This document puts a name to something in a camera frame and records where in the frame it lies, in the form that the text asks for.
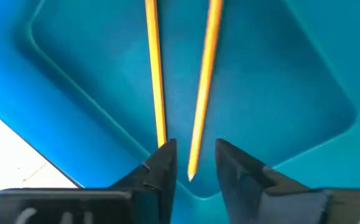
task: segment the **pencil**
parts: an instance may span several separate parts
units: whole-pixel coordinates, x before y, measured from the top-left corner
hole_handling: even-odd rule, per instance
[[[188,179],[191,181],[198,168],[198,159],[201,138],[203,134],[203,125],[207,102],[209,98],[209,89],[211,73],[213,71],[216,44],[218,39],[219,22],[221,19],[221,10],[223,0],[210,0],[208,20],[205,35],[205,48],[203,50],[202,66],[199,80],[198,99],[196,101],[195,120],[193,123],[192,141],[190,159],[188,163]]]
[[[145,10],[147,15],[152,90],[154,93],[157,144],[160,147],[166,142],[166,125],[156,0],[145,0]]]

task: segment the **white surface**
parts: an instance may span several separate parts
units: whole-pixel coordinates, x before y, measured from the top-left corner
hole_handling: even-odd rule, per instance
[[[0,120],[0,190],[13,187],[75,187]]]

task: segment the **blue plastic tray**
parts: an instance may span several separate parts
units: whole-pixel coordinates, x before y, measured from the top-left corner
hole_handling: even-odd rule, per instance
[[[187,181],[208,1],[158,1],[173,223],[228,222],[225,138],[310,187],[360,187],[360,1],[226,0],[198,174]],[[143,1],[0,0],[0,118],[84,187],[156,150]]]

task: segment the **black object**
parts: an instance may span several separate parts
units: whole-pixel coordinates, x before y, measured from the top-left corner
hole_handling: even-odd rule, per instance
[[[169,224],[177,179],[170,140],[108,189],[0,191],[0,224]]]
[[[360,223],[360,190],[309,189],[223,139],[216,166],[231,223]]]

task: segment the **pencil tip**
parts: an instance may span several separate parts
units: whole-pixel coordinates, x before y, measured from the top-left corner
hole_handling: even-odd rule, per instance
[[[194,174],[188,174],[188,180],[191,182],[193,179],[193,176],[195,176]]]

